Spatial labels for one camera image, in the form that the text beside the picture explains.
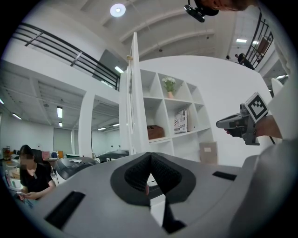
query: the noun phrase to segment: potted plant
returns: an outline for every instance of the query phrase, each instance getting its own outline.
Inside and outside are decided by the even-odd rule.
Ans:
[[[173,99],[173,91],[176,83],[175,79],[171,77],[165,77],[164,79],[162,79],[162,81],[164,82],[164,87],[168,92],[168,98]]]

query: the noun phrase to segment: white flowers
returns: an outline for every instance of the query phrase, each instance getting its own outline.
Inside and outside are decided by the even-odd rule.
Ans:
[[[163,82],[171,81],[174,84],[176,83],[176,80],[174,78],[171,78],[171,77],[168,77],[168,76],[163,78],[162,81]]]
[[[164,79],[162,79],[162,82],[164,82],[164,87],[168,92],[174,91],[174,86],[176,83],[176,80],[174,78],[167,76]]]

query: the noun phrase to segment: flower pot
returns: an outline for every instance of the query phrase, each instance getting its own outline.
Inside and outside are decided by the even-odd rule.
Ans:
[[[168,98],[169,99],[173,99],[174,98],[173,92],[168,92]]]

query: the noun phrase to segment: dark hair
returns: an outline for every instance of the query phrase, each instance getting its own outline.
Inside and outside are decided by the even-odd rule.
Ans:
[[[34,156],[32,149],[28,145],[23,145],[20,148],[20,154],[29,154],[31,156]]]

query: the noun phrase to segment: camera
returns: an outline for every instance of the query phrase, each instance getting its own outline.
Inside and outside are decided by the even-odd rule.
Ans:
[[[204,15],[199,12],[198,8],[193,8],[191,5],[185,5],[184,9],[189,15],[197,19],[199,22],[205,22]]]

